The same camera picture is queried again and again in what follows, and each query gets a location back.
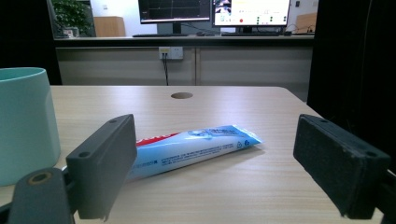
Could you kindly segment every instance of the keyboard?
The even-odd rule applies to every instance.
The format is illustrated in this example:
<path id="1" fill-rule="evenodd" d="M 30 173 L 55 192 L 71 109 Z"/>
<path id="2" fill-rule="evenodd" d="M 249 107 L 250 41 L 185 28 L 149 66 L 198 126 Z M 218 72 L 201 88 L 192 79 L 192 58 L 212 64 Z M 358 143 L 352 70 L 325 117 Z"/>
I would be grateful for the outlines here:
<path id="1" fill-rule="evenodd" d="M 132 37 L 172 37 L 172 36 L 188 36 L 188 34 L 141 34 L 141 35 L 132 35 Z"/>
<path id="2" fill-rule="evenodd" d="M 278 36 L 278 32 L 223 33 L 221 36 Z"/>

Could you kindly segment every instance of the computer monitor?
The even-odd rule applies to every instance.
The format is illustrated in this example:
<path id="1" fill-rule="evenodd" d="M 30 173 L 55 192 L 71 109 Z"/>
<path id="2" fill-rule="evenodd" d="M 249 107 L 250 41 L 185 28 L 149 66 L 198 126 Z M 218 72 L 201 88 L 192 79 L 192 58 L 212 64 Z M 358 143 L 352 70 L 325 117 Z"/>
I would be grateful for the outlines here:
<path id="1" fill-rule="evenodd" d="M 210 0 L 138 0 L 140 24 L 172 23 L 181 33 L 182 22 L 210 21 Z"/>
<path id="2" fill-rule="evenodd" d="M 285 28 L 288 24 L 290 0 L 212 0 L 214 27 Z"/>

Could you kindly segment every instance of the teal mug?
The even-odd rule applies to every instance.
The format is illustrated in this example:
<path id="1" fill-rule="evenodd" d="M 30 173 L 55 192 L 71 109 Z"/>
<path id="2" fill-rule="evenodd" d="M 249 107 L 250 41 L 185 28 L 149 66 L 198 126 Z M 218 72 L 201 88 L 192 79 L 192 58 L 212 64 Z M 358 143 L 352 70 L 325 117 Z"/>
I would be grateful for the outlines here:
<path id="1" fill-rule="evenodd" d="M 47 71 L 0 69 L 0 186 L 55 165 L 60 153 Z"/>

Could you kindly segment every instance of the power socket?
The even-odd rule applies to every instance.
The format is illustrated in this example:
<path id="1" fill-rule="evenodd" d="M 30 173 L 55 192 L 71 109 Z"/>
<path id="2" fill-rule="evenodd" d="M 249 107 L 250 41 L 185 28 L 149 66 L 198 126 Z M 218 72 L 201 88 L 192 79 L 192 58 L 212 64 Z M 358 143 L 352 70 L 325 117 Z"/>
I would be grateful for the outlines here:
<path id="1" fill-rule="evenodd" d="M 182 60 L 183 47 L 171 47 L 171 55 L 173 60 Z"/>
<path id="2" fill-rule="evenodd" d="M 159 47 L 160 59 L 164 58 L 164 54 L 167 54 L 166 59 L 182 60 L 183 59 L 183 47 Z"/>
<path id="3" fill-rule="evenodd" d="M 160 59 L 165 58 L 164 54 L 166 54 L 166 59 L 171 58 L 171 47 L 160 47 L 158 51 L 159 51 Z"/>

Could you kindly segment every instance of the light wood tabletop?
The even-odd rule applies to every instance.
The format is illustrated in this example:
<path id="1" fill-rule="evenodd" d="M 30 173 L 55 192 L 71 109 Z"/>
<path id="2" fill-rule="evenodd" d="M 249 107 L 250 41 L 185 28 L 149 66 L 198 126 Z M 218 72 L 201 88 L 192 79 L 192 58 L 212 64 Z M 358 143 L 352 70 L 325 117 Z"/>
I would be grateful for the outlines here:
<path id="1" fill-rule="evenodd" d="M 292 151 L 300 114 L 277 87 L 52 86 L 64 158 L 105 122 L 134 114 L 136 138 L 236 124 L 263 143 L 124 185 L 107 223 L 379 223 L 341 217 Z M 175 99 L 172 94 L 192 97 Z M 13 186 L 0 188 L 0 205 Z M 79 220 L 77 223 L 103 223 Z"/>

